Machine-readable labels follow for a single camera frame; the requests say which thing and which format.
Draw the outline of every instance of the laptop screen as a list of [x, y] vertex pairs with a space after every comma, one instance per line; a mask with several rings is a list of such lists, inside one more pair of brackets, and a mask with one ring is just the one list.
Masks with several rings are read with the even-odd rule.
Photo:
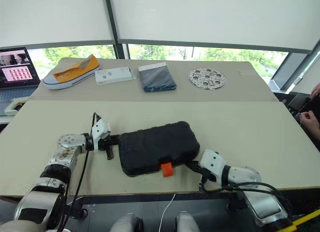
[[25, 47], [0, 49], [0, 89], [35, 86], [40, 83]]

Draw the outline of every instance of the human hand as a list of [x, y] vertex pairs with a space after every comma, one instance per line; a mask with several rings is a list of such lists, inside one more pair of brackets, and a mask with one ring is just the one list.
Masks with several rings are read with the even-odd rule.
[[320, 141], [320, 124], [311, 110], [300, 114], [300, 123]]
[[311, 91], [311, 99], [313, 99], [314, 97], [316, 97], [317, 94], [320, 93], [320, 83], [318, 83], [313, 90]]

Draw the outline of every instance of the orange latch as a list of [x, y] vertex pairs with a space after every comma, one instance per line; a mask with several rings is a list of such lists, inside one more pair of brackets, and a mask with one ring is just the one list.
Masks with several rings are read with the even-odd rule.
[[174, 169], [172, 168], [171, 162], [169, 163], [162, 163], [161, 169], [163, 172], [163, 177], [169, 177], [174, 175]]

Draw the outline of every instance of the robotic arm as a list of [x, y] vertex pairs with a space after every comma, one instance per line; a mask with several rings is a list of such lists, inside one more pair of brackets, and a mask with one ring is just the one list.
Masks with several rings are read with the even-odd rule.
[[217, 152], [209, 149], [205, 150], [198, 164], [201, 168], [210, 171], [222, 188], [239, 184], [239, 188], [243, 190], [245, 202], [259, 227], [268, 227], [274, 230], [291, 225], [288, 213], [276, 196], [269, 193], [246, 191], [270, 192], [265, 186], [258, 184], [261, 182], [261, 177], [255, 169], [229, 166]]
[[88, 134], [66, 134], [58, 139], [58, 149], [40, 177], [16, 207], [14, 220], [0, 227], [1, 232], [43, 232], [58, 226], [64, 215], [66, 187], [77, 163], [86, 151], [106, 150], [118, 144], [118, 136], [110, 136], [110, 126], [98, 115]]

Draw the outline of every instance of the dark blue fabric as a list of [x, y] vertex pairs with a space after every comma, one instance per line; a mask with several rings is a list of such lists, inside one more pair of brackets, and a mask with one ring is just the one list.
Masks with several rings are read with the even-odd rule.
[[140, 81], [144, 92], [172, 91], [177, 88], [168, 66], [140, 71]]

